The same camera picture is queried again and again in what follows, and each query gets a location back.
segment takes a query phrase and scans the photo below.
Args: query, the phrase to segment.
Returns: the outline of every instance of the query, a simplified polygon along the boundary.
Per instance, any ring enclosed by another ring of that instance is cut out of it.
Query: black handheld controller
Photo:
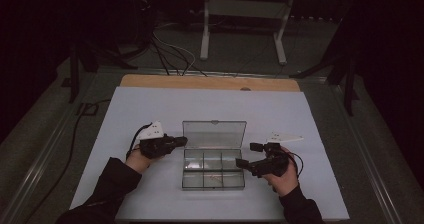
[[[170,154],[176,147],[187,144],[187,137],[172,137],[164,135],[160,138],[140,140],[140,151],[149,159],[158,158]]]
[[[289,160],[292,158],[289,153],[281,149],[280,143],[250,143],[250,150],[265,151],[265,159],[249,162],[236,158],[236,166],[251,172],[253,176],[258,178],[271,173],[276,176],[282,176],[287,171]]]

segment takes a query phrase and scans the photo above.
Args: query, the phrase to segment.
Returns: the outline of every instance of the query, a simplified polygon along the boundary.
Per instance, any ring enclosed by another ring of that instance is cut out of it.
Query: dark background
[[[203,0],[151,1],[182,23],[198,21],[189,10],[203,7]],[[104,0],[0,0],[0,141],[56,78],[56,67],[69,56],[71,41],[86,38],[99,45],[115,41],[112,33],[117,30],[107,25],[108,12],[102,3]],[[353,5],[360,5],[363,17],[357,18],[358,23],[344,23],[342,18]],[[330,53],[349,45],[358,38],[353,36],[356,28],[364,27],[357,73],[364,78],[422,187],[423,7],[422,0],[295,0],[292,8],[293,18],[323,18],[340,22],[347,30],[335,36]],[[132,27],[129,20],[121,24]]]

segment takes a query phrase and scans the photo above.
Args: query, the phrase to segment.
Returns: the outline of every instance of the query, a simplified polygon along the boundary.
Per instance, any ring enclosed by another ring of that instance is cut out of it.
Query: black device
[[[160,138],[140,140],[140,151],[143,156],[154,159],[170,154],[176,147],[187,144],[187,137],[172,137],[164,135]]]
[[[97,20],[108,28],[118,44],[150,43],[156,21],[155,0],[99,0],[104,18]]]
[[[148,125],[142,126],[138,131],[135,133],[134,138],[131,142],[130,148],[127,152],[126,158],[130,156],[131,152],[136,150],[133,149],[134,143],[137,139],[138,134],[142,132],[144,129],[147,129],[149,127],[156,126],[153,123],[150,123]],[[153,130],[154,133],[163,133],[162,128]],[[143,154],[143,156],[154,159],[161,156],[165,156],[166,154],[170,154],[176,147],[182,147],[187,144],[187,137],[181,136],[181,137],[172,137],[166,135],[166,133],[163,133],[163,135],[157,135],[156,138],[149,138],[149,139],[141,139],[140,140],[140,152]]]
[[[290,160],[293,161],[297,170],[296,162],[290,155],[292,153],[282,150],[280,143],[250,143],[250,150],[257,152],[265,151],[265,159],[249,162],[247,160],[236,158],[236,166],[250,171],[253,176],[257,176],[258,178],[266,174],[282,176],[287,171]]]

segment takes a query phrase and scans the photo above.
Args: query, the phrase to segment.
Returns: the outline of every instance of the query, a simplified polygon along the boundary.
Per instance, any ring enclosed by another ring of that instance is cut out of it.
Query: box compartment
[[[242,158],[240,147],[246,122],[184,121],[183,190],[241,190],[243,170],[235,159]]]

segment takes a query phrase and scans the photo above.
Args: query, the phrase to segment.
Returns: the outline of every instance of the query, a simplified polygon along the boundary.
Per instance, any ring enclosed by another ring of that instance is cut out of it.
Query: black sleeve
[[[134,190],[141,174],[117,158],[110,158],[96,188],[81,206],[63,213],[57,224],[115,223],[115,216],[125,195]]]
[[[290,224],[324,223],[317,204],[305,198],[300,186],[279,199],[284,207],[284,217]]]

